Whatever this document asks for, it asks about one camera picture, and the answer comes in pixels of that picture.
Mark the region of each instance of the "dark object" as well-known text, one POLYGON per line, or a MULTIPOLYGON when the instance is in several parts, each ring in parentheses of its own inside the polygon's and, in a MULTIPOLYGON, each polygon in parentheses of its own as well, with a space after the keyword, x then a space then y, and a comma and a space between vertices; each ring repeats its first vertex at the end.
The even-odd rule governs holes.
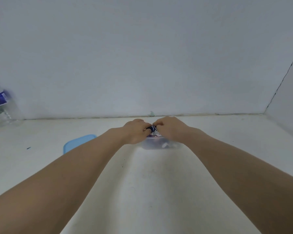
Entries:
POLYGON ((151 130, 151 132, 154 132, 154 131, 156 131, 156 127, 155 127, 155 126, 150 126, 150 127, 148 127, 147 129, 150 129, 150 130, 151 130))

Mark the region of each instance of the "white table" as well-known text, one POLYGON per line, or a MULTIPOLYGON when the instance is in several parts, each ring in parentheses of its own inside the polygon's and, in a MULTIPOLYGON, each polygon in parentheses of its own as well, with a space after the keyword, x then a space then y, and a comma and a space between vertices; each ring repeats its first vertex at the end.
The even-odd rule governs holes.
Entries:
MULTIPOLYGON (((293 175, 293 137, 264 115, 180 119, 293 175)), ((29 120, 0 128, 0 194, 61 156, 67 141, 100 135, 129 120, 29 120)), ((127 145, 108 163, 62 233, 259 232, 185 146, 144 150, 127 145)))

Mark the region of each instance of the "forearm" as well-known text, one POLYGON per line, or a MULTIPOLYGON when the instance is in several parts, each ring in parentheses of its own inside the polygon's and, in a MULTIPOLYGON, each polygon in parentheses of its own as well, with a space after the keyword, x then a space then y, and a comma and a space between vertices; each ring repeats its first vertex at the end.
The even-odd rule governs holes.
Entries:
POLYGON ((110 129, 0 196, 0 233, 60 233, 124 144, 110 129))
POLYGON ((183 141, 262 233, 293 233, 292 176, 199 129, 183 141))

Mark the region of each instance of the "person's left hand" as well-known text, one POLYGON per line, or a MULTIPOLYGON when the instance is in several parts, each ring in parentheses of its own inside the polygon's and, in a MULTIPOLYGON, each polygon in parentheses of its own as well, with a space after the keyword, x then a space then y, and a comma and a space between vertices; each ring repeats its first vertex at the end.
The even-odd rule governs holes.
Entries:
POLYGON ((142 119, 134 119, 127 122, 123 127, 123 133, 125 134, 126 144, 136 144, 144 141, 145 138, 151 134, 151 130, 147 129, 152 124, 144 122, 142 119))

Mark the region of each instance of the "plastic water bottle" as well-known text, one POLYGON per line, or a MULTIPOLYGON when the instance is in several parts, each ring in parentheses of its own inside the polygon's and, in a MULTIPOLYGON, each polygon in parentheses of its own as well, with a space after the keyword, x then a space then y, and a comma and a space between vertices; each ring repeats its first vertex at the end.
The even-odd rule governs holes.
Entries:
POLYGON ((16 104, 8 92, 0 87, 0 127, 8 124, 18 125, 22 119, 16 104))

